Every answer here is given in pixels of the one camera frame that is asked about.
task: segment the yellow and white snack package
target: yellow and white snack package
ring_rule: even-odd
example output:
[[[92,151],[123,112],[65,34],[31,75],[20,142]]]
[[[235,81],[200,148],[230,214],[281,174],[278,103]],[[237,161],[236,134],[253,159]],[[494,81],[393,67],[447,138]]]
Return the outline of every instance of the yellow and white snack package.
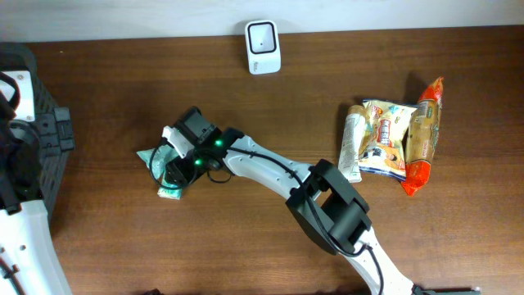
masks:
[[[406,180],[402,138],[416,107],[378,99],[364,100],[366,131],[359,150],[361,171]]]

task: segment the chip bag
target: chip bag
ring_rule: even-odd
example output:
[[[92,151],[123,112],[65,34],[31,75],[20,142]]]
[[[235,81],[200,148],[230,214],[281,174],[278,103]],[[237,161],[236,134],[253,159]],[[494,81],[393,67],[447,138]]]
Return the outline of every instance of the chip bag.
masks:
[[[416,107],[377,99],[365,100],[369,121],[359,150],[361,171],[406,180],[402,139]]]
[[[413,196],[429,180],[431,160],[439,138],[443,80],[442,77],[437,79],[420,96],[418,109],[409,123],[406,146],[407,178],[402,183],[409,196]]]

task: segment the orange package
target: orange package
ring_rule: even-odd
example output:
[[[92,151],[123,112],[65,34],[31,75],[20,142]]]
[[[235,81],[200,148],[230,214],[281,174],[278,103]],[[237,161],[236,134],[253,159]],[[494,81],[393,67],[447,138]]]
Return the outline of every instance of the orange package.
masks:
[[[429,180],[431,160],[439,138],[443,80],[440,77],[427,87],[418,99],[417,110],[409,122],[406,181],[402,182],[402,187],[409,196],[413,196]]]

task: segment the white wall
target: white wall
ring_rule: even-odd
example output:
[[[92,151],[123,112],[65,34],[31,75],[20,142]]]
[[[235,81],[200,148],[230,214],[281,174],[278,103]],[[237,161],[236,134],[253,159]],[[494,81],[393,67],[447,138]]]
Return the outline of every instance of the white wall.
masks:
[[[524,24],[524,0],[0,0],[0,39],[57,41]]]

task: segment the brown table surface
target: brown table surface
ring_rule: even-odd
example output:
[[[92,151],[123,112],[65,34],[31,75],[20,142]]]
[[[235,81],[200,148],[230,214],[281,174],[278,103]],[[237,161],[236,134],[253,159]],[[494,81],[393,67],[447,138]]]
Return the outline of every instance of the brown table surface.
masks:
[[[33,43],[38,75],[68,106],[76,150],[52,219],[75,294],[311,294],[365,289],[310,242],[281,197],[207,178],[156,196],[136,151],[190,106],[285,157],[337,162],[348,106],[415,102],[445,77],[429,184],[355,187],[399,270],[429,288],[524,290],[524,27],[283,34],[282,69],[250,75],[236,37]]]

